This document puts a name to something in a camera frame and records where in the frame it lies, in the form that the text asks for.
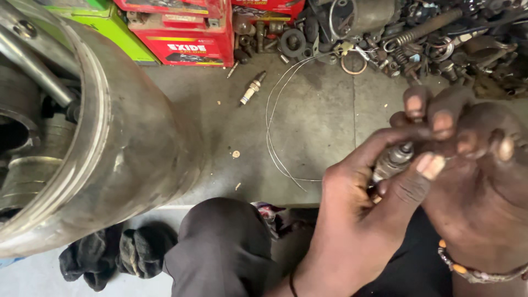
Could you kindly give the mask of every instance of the coil spring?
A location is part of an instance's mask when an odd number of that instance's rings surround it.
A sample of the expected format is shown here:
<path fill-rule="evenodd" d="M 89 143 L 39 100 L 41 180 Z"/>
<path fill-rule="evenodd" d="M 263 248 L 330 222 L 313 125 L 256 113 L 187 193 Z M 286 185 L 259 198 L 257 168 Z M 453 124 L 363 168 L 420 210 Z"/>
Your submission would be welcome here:
<path fill-rule="evenodd" d="M 392 53 L 393 58 L 396 60 L 396 63 L 400 66 L 405 66 L 409 62 L 405 54 L 403 53 L 402 48 L 396 48 Z"/>
<path fill-rule="evenodd" d="M 442 13 L 436 17 L 428 19 L 425 23 L 418 25 L 406 32 L 403 32 L 399 36 L 389 40 L 383 47 L 386 52 L 392 52 L 397 47 L 400 47 L 406 43 L 412 42 L 420 37 L 423 37 L 441 27 L 459 19 L 462 17 L 462 10 L 454 8 L 450 11 Z"/>

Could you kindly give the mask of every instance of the red battery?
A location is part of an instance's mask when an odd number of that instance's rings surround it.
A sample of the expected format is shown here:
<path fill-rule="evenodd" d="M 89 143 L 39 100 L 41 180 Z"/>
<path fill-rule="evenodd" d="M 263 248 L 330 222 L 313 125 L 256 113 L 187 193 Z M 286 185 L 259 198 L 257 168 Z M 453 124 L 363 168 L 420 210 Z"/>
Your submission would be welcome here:
<path fill-rule="evenodd" d="M 203 17 L 164 14 L 162 22 L 165 27 L 180 28 L 180 29 L 207 29 L 207 24 Z"/>
<path fill-rule="evenodd" d="M 232 0 L 233 10 L 253 21 L 286 21 L 292 23 L 303 11 L 305 0 Z"/>
<path fill-rule="evenodd" d="M 233 66 L 231 10 L 218 27 L 185 29 L 166 27 L 161 14 L 151 14 L 144 24 L 128 27 L 165 65 Z"/>
<path fill-rule="evenodd" d="M 114 0 L 124 11 L 222 18 L 225 0 Z"/>

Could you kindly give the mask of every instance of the black wristband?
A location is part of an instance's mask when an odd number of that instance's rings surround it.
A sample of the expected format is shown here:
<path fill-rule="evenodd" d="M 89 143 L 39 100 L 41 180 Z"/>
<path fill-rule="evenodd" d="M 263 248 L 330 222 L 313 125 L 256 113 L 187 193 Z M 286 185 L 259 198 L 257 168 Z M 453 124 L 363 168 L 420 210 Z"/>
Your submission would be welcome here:
<path fill-rule="evenodd" d="M 291 290 L 291 293 L 294 295 L 294 297 L 299 297 L 297 296 L 297 292 L 295 291 L 295 287 L 294 287 L 294 274 L 295 274 L 296 268 L 297 267 L 295 267 L 290 273 L 290 290 Z"/>

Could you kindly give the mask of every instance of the black cloth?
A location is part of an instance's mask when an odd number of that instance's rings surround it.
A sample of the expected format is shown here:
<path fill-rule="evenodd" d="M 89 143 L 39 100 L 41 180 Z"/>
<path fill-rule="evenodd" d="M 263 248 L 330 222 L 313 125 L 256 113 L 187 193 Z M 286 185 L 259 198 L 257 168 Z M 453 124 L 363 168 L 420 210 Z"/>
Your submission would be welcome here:
<path fill-rule="evenodd" d="M 62 276 L 67 282 L 81 275 L 94 291 L 105 288 L 116 271 L 122 225 L 113 225 L 70 244 L 59 256 Z"/>
<path fill-rule="evenodd" d="M 161 273 L 165 253 L 177 242 L 173 231 L 145 226 L 123 232 L 116 264 L 119 272 L 149 279 Z"/>
<path fill-rule="evenodd" d="M 262 296 L 281 276 L 266 224 L 250 204 L 227 198 L 199 203 L 183 219 L 178 239 L 163 268 L 174 279 L 173 297 Z M 383 273 L 354 297 L 452 296 L 439 240 L 419 208 Z"/>

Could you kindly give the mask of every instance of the black pants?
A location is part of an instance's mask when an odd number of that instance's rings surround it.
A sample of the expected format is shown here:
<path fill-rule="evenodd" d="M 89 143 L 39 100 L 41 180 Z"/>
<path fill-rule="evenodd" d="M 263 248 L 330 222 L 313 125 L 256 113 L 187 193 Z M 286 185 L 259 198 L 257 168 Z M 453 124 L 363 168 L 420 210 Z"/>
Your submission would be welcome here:
<path fill-rule="evenodd" d="M 383 273 L 354 296 L 451 296 L 450 273 L 437 254 L 439 240 L 418 209 Z M 262 296 L 281 276 L 270 249 L 268 229 L 255 207 L 227 198 L 206 200 L 183 219 L 178 244 L 165 255 L 164 271 L 174 279 L 172 296 Z"/>

